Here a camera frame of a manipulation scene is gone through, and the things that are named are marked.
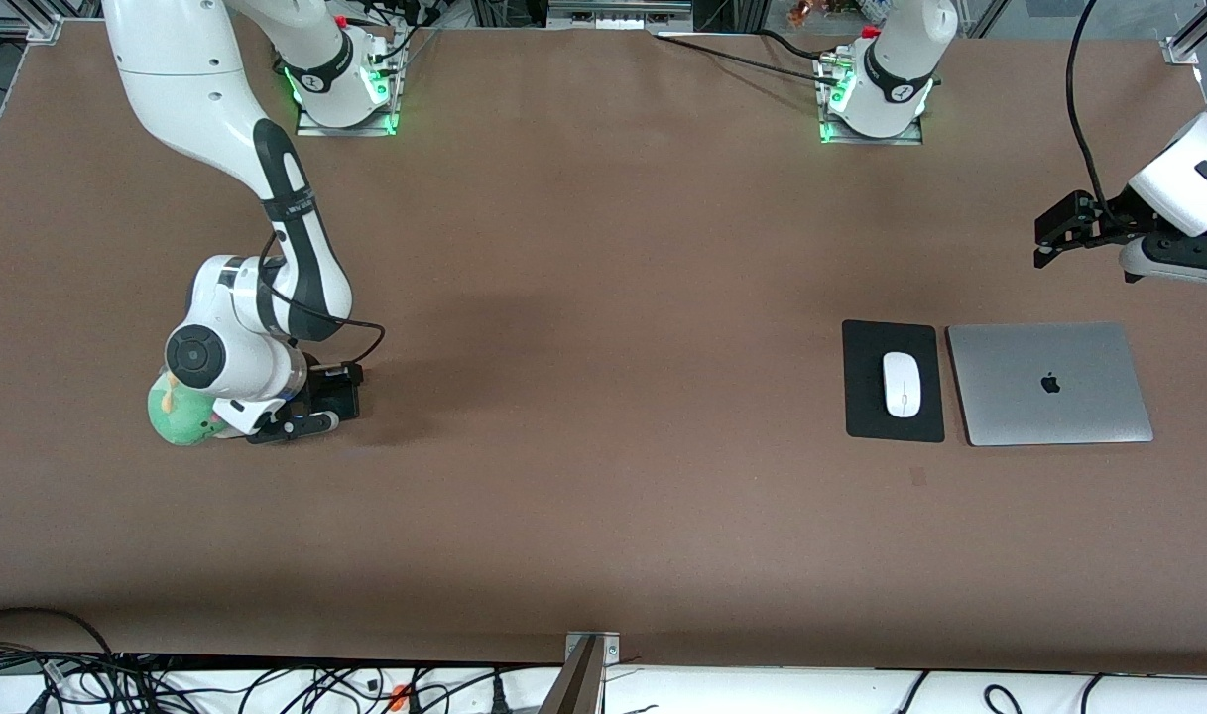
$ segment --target brown table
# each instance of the brown table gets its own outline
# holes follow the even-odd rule
[[[71,23],[0,127],[0,605],[122,650],[552,661],[597,627],[670,663],[1207,669],[1207,288],[1031,267],[1084,185],[1062,59],[957,42],[923,148],[855,148],[801,81],[643,33],[445,31],[403,134],[298,140],[390,329],[366,415],[177,449],[144,410],[186,282],[268,227]],[[1089,43],[1079,87],[1110,191],[1202,105],[1148,42]],[[847,317],[1123,321],[1155,443],[972,449],[949,370],[947,443],[849,438]]]

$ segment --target green plush toy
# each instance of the green plush toy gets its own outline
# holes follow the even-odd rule
[[[214,397],[194,392],[170,370],[163,370],[148,388],[148,420],[153,431],[176,446],[192,446],[226,429],[227,421],[212,411]]]

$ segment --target white robot link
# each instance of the white robot link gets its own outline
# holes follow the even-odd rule
[[[829,112],[870,139],[903,134],[925,112],[933,71],[958,28],[951,0],[898,0],[879,36],[838,49]]]
[[[1034,244],[1037,268],[1066,250],[1116,244],[1129,282],[1165,276],[1207,283],[1207,109],[1115,198],[1074,191],[1036,218]]]
[[[164,349],[168,369],[212,394],[214,412],[240,434],[281,427],[274,438],[297,438],[336,428],[339,416],[326,411],[278,423],[278,410],[309,385],[309,358],[295,343],[334,334],[352,311],[352,288],[290,136],[246,84],[228,8],[263,28],[299,100],[327,125],[352,125],[386,101],[386,87],[378,92],[377,84],[386,41],[340,28],[323,0],[104,4],[113,59],[136,118],[179,153],[249,186],[282,252],[263,263],[241,256],[203,263],[185,321]]]

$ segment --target black circular joint cap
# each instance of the black circular joint cap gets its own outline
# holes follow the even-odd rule
[[[204,326],[185,326],[167,340],[167,369],[193,388],[210,386],[223,370],[223,343]]]

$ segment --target black mouse pad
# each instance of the black mouse pad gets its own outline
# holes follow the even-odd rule
[[[886,352],[905,352],[921,369],[921,411],[909,420],[885,408]],[[845,432],[855,438],[939,444],[943,433],[943,384],[938,378],[938,333],[929,326],[893,322],[842,322],[845,358]]]

